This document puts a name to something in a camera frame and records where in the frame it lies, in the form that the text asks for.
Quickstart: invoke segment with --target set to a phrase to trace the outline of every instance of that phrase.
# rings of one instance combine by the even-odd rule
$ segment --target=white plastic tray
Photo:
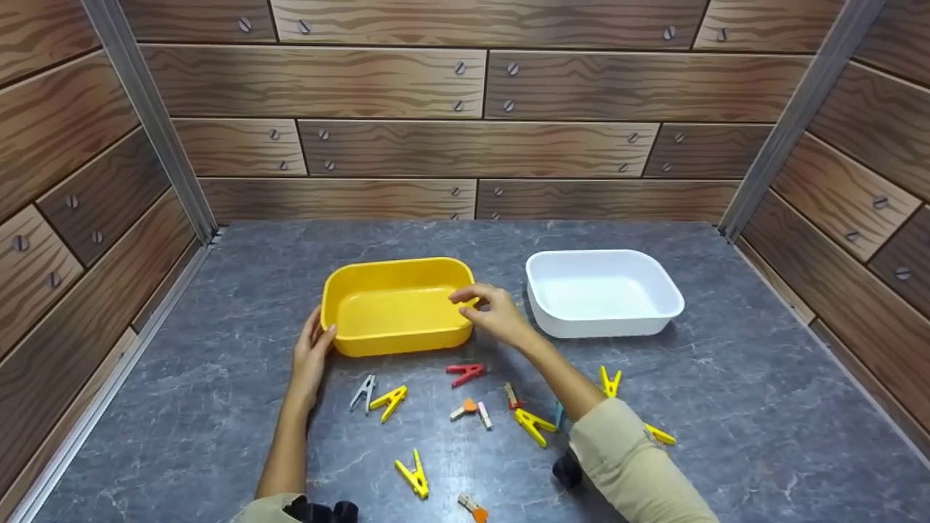
[[[684,310],[669,274],[638,250],[547,250],[526,261],[530,306],[556,338],[650,336]]]

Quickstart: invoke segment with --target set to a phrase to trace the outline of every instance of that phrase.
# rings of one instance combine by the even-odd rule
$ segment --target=wooden plank
[[[35,207],[0,223],[0,361],[83,272]]]
[[[272,0],[272,10],[281,40],[290,42],[688,49],[706,2]],[[666,40],[670,25],[675,35]]]
[[[772,126],[663,124],[643,176],[742,179]]]
[[[711,0],[695,49],[814,53],[844,0]]]
[[[311,174],[362,178],[638,178],[658,130],[503,121],[301,120],[299,127]]]
[[[930,4],[886,0],[856,50],[856,58],[930,86]]]
[[[863,262],[920,206],[917,198],[809,133],[772,188]],[[882,197],[887,202],[876,205]]]
[[[849,370],[856,380],[862,384],[870,396],[875,399],[879,407],[888,414],[893,422],[901,429],[914,446],[919,449],[924,456],[930,458],[930,433],[923,428],[917,420],[908,412],[901,402],[897,401],[895,395],[888,391],[888,388],[879,381],[878,378],[867,368],[861,360],[840,341],[839,337],[830,330],[822,320],[816,319],[810,325],[811,330],[827,345],[827,348],[836,356],[837,359]]]
[[[294,120],[174,119],[197,176],[306,176]]]
[[[930,200],[930,90],[850,62],[808,130]]]
[[[772,191],[743,235],[927,426],[930,321]]]
[[[80,2],[0,3],[0,84],[90,50],[94,28]]]
[[[488,118],[774,122],[808,57],[490,51]],[[517,64],[517,74],[510,74]],[[513,103],[507,112],[508,101]]]
[[[120,4],[140,41],[277,41],[266,0],[121,0]],[[241,25],[241,18],[247,24]]]
[[[0,491],[40,449],[192,238],[167,192],[0,363]]]
[[[136,127],[36,203],[74,254],[90,266],[169,185],[149,137]],[[76,198],[76,208],[69,207],[69,198]]]
[[[142,328],[145,327],[145,324],[149,322],[149,319],[152,318],[152,315],[155,313],[155,309],[158,308],[158,305],[162,303],[167,296],[168,292],[171,290],[171,287],[176,281],[181,273],[184,272],[184,269],[187,268],[193,259],[193,255],[197,253],[197,250],[200,249],[200,243],[197,240],[193,240],[189,246],[178,256],[178,260],[175,261],[175,264],[171,267],[171,270],[168,272],[165,279],[162,280],[162,283],[158,284],[158,288],[155,292],[152,293],[152,296],[149,297],[148,301],[142,305],[141,310],[132,320],[132,328],[136,332],[142,332]]]
[[[869,263],[893,288],[930,317],[930,207],[924,206]],[[898,271],[909,272],[898,275]]]
[[[138,120],[103,51],[0,90],[0,220]]]
[[[740,236],[735,244],[739,252],[742,253],[743,258],[755,269],[768,287],[781,297],[782,301],[788,304],[798,320],[805,325],[810,325],[817,315],[807,306],[807,303],[804,303],[804,300],[794,292],[791,286],[781,279],[778,272],[768,264],[768,261],[765,261],[765,258],[756,252],[756,249],[752,248],[745,238]]]
[[[470,220],[474,180],[204,178],[219,223],[237,220]]]
[[[148,45],[142,53],[175,116],[481,116],[481,49]]]
[[[22,469],[20,475],[13,482],[12,487],[10,487],[6,494],[0,497],[0,520],[8,521],[7,518],[13,514],[17,505],[29,492],[29,488],[34,481],[42,474],[48,462],[51,461],[55,452],[58,451],[65,438],[67,438],[71,430],[74,429],[81,415],[84,414],[84,411],[90,405],[91,401],[93,401],[94,396],[97,395],[97,392],[107,381],[107,378],[113,373],[116,364],[122,359],[123,353],[129,349],[135,340],[136,333],[133,332],[132,329],[126,329],[126,331],[123,332],[123,336],[116,342],[116,345],[110,349],[110,352],[100,363],[100,366],[97,367],[97,370],[94,371],[90,380],[84,385],[81,392],[78,393],[77,398],[71,406],[68,407],[64,415],[61,416],[58,423],[55,424],[55,428],[52,429],[52,432],[46,437],[46,440],[42,442],[42,446],[29,460],[26,467]]]
[[[476,218],[717,222],[738,181],[481,180]]]

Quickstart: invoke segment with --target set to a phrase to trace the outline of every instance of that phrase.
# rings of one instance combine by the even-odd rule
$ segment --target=hand
[[[511,347],[524,350],[527,345],[539,337],[526,320],[520,315],[511,300],[510,292],[484,283],[476,283],[453,292],[449,300],[464,303],[474,298],[478,302],[474,307],[488,305],[488,310],[479,311],[472,307],[459,307],[458,311],[473,324],[491,332],[495,338]]]
[[[326,355],[329,354],[335,337],[335,325],[329,326],[327,330],[320,327],[320,306],[317,305],[303,324],[300,337],[294,344],[291,379],[285,400],[297,401],[305,411],[313,408],[320,381],[323,379]]]

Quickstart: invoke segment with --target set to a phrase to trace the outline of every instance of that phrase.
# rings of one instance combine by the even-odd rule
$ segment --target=plastic tray
[[[649,336],[684,310],[669,274],[637,250],[550,250],[526,261],[530,306],[556,338]]]
[[[448,297],[472,283],[472,270],[453,258],[346,265],[326,280],[320,323],[337,325],[336,349],[349,357],[455,347],[472,323]]]

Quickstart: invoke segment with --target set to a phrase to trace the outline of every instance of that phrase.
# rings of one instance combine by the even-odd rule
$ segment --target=sleeve
[[[630,523],[718,523],[625,402],[602,401],[570,436],[585,474]]]
[[[301,498],[303,494],[275,494],[260,498],[246,505],[232,523],[298,523],[285,512],[285,507]]]

